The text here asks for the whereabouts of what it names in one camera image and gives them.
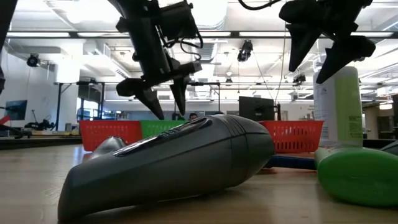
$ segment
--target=wooden table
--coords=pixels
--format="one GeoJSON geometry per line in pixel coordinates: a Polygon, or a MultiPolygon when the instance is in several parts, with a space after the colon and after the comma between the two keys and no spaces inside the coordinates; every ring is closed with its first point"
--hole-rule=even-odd
{"type": "MultiPolygon", "coordinates": [[[[79,146],[0,151],[0,223],[57,223],[64,178],[84,154],[79,146]]],[[[209,197],[111,210],[74,223],[396,224],[398,209],[337,202],[315,172],[277,169],[209,197]]]]}

